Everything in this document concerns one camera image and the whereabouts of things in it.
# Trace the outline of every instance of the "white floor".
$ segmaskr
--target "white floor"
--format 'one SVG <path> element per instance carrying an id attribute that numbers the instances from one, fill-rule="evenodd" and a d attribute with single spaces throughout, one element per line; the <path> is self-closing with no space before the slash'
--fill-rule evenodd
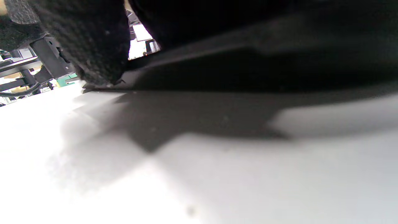
<path id="1" fill-rule="evenodd" d="M 398 94 L 330 101 L 352 93 L 71 85 L 1 107 L 0 223 L 396 224 Z"/>

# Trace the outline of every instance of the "dust speck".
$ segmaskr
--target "dust speck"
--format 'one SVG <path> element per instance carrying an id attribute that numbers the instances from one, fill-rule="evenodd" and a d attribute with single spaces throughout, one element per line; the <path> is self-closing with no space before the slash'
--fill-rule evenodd
<path id="1" fill-rule="evenodd" d="M 194 206 L 187 207 L 187 214 L 189 217 L 194 217 L 196 215 L 196 208 Z"/>

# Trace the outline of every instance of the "black fabric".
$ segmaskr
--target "black fabric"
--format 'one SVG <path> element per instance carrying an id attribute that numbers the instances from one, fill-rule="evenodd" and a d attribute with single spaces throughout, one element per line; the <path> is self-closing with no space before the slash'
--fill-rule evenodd
<path id="1" fill-rule="evenodd" d="M 4 0 L 10 19 L 18 24 L 38 24 L 39 17 L 27 0 Z"/>
<path id="2" fill-rule="evenodd" d="M 12 51 L 23 47 L 46 34 L 39 24 L 17 24 L 8 16 L 0 16 L 0 49 Z"/>
<path id="3" fill-rule="evenodd" d="M 79 77 L 96 85 L 116 83 L 127 63 L 130 40 L 123 0 L 28 1 L 43 26 L 61 43 L 66 56 L 77 67 Z M 163 50 L 292 12 L 297 5 L 302 5 L 298 2 L 318 2 L 129 1 Z M 19 22 L 26 22 L 19 14 L 15 15 Z"/>
<path id="4" fill-rule="evenodd" d="M 130 32 L 123 0 L 31 0 L 80 78 L 114 84 L 124 72 Z"/>

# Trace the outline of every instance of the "wire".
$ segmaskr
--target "wire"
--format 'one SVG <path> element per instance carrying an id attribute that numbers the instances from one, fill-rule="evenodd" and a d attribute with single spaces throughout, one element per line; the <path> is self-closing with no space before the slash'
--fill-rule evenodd
<path id="1" fill-rule="evenodd" d="M 23 92 L 16 92 L 16 93 L 0 92 L 0 97 L 25 96 L 25 95 L 28 95 L 28 94 L 33 93 L 36 90 L 38 90 L 40 88 L 40 86 L 41 86 L 41 83 L 36 83 L 30 89 L 23 91 Z"/>

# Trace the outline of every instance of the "green object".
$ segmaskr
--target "green object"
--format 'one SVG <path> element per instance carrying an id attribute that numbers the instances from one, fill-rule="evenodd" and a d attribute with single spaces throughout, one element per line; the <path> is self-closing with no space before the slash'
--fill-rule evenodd
<path id="1" fill-rule="evenodd" d="M 68 85 L 74 84 L 74 83 L 69 83 L 69 84 L 66 83 L 66 80 L 74 78 L 74 77 L 77 77 L 76 73 L 73 73 L 71 75 L 67 75 L 67 76 L 64 76 L 62 78 L 57 79 L 59 87 L 64 87 L 64 86 L 68 86 Z"/>

